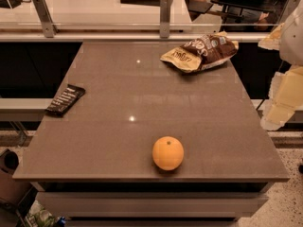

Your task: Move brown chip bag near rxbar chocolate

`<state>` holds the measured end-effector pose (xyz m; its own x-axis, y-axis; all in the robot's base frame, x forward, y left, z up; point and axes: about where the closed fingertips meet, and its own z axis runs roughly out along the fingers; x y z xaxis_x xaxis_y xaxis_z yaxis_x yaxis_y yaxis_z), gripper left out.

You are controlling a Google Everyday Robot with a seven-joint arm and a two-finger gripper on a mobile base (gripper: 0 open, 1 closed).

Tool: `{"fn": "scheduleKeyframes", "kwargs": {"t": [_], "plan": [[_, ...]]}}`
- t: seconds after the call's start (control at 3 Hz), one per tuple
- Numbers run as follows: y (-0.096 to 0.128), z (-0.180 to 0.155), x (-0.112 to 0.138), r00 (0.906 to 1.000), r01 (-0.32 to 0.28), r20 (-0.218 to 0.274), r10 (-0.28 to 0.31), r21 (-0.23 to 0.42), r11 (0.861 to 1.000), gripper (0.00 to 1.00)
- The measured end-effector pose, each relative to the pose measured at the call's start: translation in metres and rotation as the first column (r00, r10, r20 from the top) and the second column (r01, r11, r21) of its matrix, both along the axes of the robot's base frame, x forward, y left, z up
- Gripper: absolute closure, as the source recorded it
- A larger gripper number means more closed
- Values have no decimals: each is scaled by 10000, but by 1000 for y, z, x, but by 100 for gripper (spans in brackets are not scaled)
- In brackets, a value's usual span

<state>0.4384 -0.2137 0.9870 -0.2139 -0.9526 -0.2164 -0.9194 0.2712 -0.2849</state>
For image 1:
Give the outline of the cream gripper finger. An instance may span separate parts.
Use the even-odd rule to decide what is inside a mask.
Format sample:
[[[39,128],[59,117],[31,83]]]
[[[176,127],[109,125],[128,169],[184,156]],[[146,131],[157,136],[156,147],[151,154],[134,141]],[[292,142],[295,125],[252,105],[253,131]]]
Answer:
[[[284,24],[280,24],[273,31],[271,31],[264,39],[258,42],[258,46],[267,50],[279,50],[281,30]]]
[[[268,96],[260,125],[276,131],[303,105],[303,66],[292,65],[285,73],[276,72]]]

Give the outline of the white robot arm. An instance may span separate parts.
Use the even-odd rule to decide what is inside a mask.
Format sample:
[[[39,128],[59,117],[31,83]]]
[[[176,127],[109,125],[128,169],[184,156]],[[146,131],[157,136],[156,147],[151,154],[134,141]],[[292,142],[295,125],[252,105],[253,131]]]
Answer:
[[[260,121],[265,130],[276,131],[303,105],[302,6],[298,5],[286,21],[261,40],[258,46],[278,50],[279,57],[291,65],[286,73],[275,72]]]

